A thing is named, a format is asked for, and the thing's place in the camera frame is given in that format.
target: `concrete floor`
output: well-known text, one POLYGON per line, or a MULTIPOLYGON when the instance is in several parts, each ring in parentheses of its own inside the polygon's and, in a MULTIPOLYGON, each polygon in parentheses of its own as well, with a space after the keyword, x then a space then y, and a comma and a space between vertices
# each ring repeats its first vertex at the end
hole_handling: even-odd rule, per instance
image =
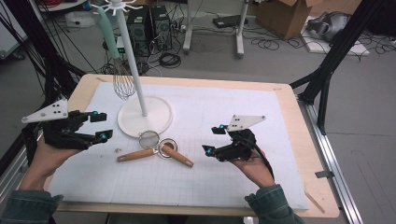
MULTIPOLYGON (((213 28, 207 16, 194 22, 213 28)), ((250 19, 249 27, 257 27, 250 19)), ((69 33, 93 67, 104 63, 102 35, 98 28, 72 30, 69 33)), ((63 35, 71 62, 83 70, 91 68, 63 35)), ((278 41, 279 49, 260 49, 244 40, 245 57, 235 56, 233 35, 197 32, 193 34, 192 51, 180 52, 181 66, 175 69, 158 67, 163 77, 242 80, 291 83, 304 77, 323 61, 325 55, 294 49, 278 41)), ((392 224, 396 220, 396 52, 369 57, 347 56, 335 71, 329 95, 326 130, 335 156, 340 163, 364 223, 392 224)), ((158 76, 151 69, 147 76, 158 76)), ((35 71, 28 60, 0 62, 0 117, 2 129, 0 156, 18 135, 21 117, 34 112, 43 102, 35 71)), ((106 214, 57 213, 58 223, 104 223, 106 214)), ((346 223, 336 219, 307 218, 306 223, 346 223)))

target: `box flap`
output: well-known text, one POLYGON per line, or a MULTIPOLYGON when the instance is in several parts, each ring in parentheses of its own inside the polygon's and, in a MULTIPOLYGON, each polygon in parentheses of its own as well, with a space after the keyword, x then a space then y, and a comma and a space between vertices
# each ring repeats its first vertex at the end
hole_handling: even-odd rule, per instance
MULTIPOLYGON (((282 2, 282 3, 292 7, 297 2, 297 0, 279 0, 279 2, 282 2)), ((305 2, 306 2, 307 7, 312 7, 312 6, 322 4, 324 2, 324 0, 305 0, 305 2)))
POLYGON ((297 2, 297 0, 279 0, 279 2, 282 2, 282 3, 292 7, 297 2))
POLYGON ((324 0, 305 0, 305 2, 308 7, 312 7, 312 6, 322 4, 324 2, 324 0))

